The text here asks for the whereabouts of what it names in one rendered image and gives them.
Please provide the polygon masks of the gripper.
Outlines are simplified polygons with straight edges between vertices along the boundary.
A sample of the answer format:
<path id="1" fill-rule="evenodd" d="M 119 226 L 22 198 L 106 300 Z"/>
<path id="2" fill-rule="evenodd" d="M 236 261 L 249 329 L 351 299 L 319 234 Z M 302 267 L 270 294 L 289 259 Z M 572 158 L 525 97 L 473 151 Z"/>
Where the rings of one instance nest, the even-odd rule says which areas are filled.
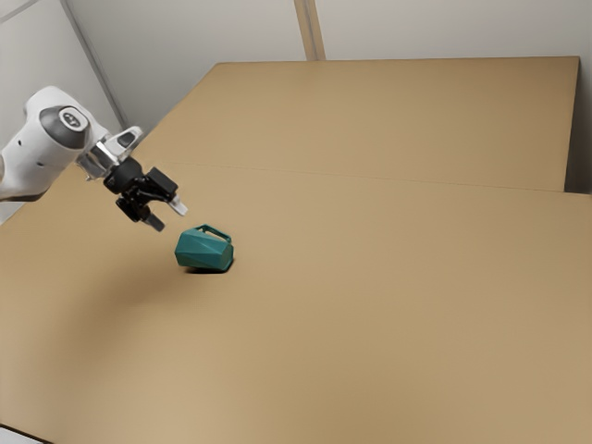
<path id="1" fill-rule="evenodd" d="M 188 212 L 177 194 L 176 182 L 156 167 L 144 175 L 142 165 L 132 157 L 115 166 L 103 184 L 119 196 L 116 205 L 132 222 L 142 222 L 157 232 L 165 228 L 165 223 L 152 212 L 150 202 L 165 203 L 179 216 Z"/>

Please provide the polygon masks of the teal faceted mug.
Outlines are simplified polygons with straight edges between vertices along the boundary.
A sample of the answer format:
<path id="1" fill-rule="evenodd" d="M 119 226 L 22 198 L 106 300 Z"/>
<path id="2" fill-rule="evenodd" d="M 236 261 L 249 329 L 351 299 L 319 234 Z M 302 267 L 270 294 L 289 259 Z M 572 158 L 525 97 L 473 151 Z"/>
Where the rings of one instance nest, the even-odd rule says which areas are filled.
<path id="1" fill-rule="evenodd" d="M 184 230 L 174 251 L 178 265 L 226 272 L 234 261 L 232 238 L 207 224 Z"/>

